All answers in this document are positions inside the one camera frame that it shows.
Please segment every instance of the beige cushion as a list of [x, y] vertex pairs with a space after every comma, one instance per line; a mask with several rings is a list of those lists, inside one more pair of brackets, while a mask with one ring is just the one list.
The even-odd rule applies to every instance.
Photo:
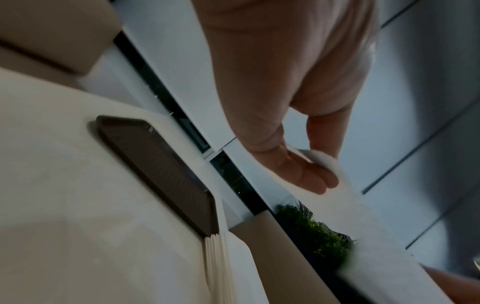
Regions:
[[0, 67], [67, 87], [82, 89], [72, 74], [1, 46]]
[[230, 231], [250, 248], [270, 304], [339, 304], [270, 212]]
[[0, 40], [86, 74], [121, 30], [107, 0], [2, 0]]

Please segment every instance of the tiled floor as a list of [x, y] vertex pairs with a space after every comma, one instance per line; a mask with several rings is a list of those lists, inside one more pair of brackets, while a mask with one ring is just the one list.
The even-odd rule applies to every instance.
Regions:
[[[380, 0], [383, 20], [399, 2]], [[480, 274], [479, 13], [419, 0], [382, 30], [340, 156], [420, 262], [467, 275]]]

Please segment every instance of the human hand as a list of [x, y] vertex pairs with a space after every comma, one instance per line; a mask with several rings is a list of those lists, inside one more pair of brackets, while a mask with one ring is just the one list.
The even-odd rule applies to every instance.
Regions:
[[323, 194], [337, 177], [290, 152], [282, 120], [309, 116], [310, 148], [338, 157], [379, 30], [376, 0], [192, 0], [228, 123], [263, 166]]

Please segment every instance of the green foliage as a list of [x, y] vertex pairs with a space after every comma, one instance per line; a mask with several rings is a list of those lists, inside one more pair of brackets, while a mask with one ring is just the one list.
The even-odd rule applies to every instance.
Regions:
[[303, 204], [278, 205], [278, 216], [301, 238], [321, 265], [338, 269], [348, 258], [354, 241], [347, 235], [330, 230], [314, 220], [314, 214]]

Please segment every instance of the table top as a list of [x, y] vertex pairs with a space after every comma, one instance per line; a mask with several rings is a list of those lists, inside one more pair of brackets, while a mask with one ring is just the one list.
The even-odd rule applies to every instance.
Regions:
[[149, 121], [217, 202], [171, 117], [0, 69], [0, 301], [210, 303], [202, 240], [103, 145], [97, 115]]

